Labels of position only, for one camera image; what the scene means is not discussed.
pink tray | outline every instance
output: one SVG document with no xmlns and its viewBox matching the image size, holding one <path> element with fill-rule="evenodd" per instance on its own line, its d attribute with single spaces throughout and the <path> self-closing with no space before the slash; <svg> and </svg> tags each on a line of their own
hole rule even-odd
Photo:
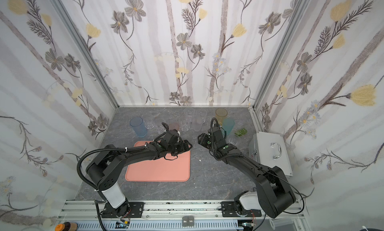
<svg viewBox="0 0 384 231">
<path fill-rule="evenodd" d="M 139 141 L 135 147 L 143 146 L 146 142 Z M 182 153 L 176 160 L 160 158 L 146 160 L 128 165 L 125 179 L 135 182 L 185 182 L 189 179 L 190 151 Z"/>
</svg>

orange bottle cap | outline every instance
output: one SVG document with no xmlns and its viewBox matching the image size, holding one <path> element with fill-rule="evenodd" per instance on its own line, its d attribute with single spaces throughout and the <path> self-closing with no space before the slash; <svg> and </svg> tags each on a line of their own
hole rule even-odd
<svg viewBox="0 0 384 231">
<path fill-rule="evenodd" d="M 63 231 L 65 228 L 65 225 L 64 224 L 58 224 L 55 228 L 55 231 Z"/>
</svg>

bottle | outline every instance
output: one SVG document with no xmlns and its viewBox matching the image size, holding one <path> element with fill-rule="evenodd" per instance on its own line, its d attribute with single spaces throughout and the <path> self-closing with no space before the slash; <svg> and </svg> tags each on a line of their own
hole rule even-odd
<svg viewBox="0 0 384 231">
<path fill-rule="evenodd" d="M 76 231 L 77 223 L 65 222 L 58 224 L 55 228 L 55 231 Z"/>
<path fill-rule="evenodd" d="M 244 134 L 247 134 L 247 130 L 245 129 L 245 128 L 242 128 L 242 129 L 240 129 L 240 130 L 237 130 L 236 132 L 235 132 L 235 134 L 237 135 L 237 136 L 242 136 L 242 135 L 244 135 Z"/>
</svg>

floral wallpaper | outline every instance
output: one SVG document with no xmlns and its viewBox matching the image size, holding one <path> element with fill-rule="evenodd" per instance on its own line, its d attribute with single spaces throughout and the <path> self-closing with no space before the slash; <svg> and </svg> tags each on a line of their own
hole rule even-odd
<svg viewBox="0 0 384 231">
<path fill-rule="evenodd" d="M 311 0 L 257 107 L 312 230 L 382 229 L 384 0 Z"/>
<path fill-rule="evenodd" d="M 299 0 L 61 0 L 120 105 L 252 105 Z"/>
<path fill-rule="evenodd" d="M 49 0 L 0 3 L 0 226 L 51 230 L 114 108 Z"/>
</svg>

table surface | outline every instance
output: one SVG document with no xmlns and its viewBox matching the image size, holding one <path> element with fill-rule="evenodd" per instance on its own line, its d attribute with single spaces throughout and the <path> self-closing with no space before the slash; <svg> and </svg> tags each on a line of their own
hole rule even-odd
<svg viewBox="0 0 384 231">
<path fill-rule="evenodd" d="M 199 132 L 189 129 L 181 132 L 181 137 L 192 145 L 190 154 L 190 177 L 185 182 L 128 182 L 125 180 L 127 167 L 122 170 L 118 184 L 128 200 L 228 200 L 245 190 L 252 190 L 254 183 L 238 169 L 216 161 L 206 148 L 197 143 L 197 136 L 207 133 L 210 119 L 215 116 L 216 108 L 205 108 L 208 112 L 206 122 Z M 235 120 L 232 130 L 246 128 L 248 133 L 241 136 L 238 149 L 248 155 L 248 143 L 256 132 L 250 113 L 244 108 L 226 108 L 229 118 Z M 149 129 L 145 137 L 137 137 L 129 126 L 133 117 L 151 113 L 155 118 L 163 118 L 170 124 L 182 116 L 184 108 L 118 108 L 100 147 L 113 144 L 116 147 L 133 147 L 137 141 L 153 140 L 158 136 L 155 128 Z M 100 199 L 97 192 L 88 184 L 82 184 L 75 200 Z"/>
</svg>

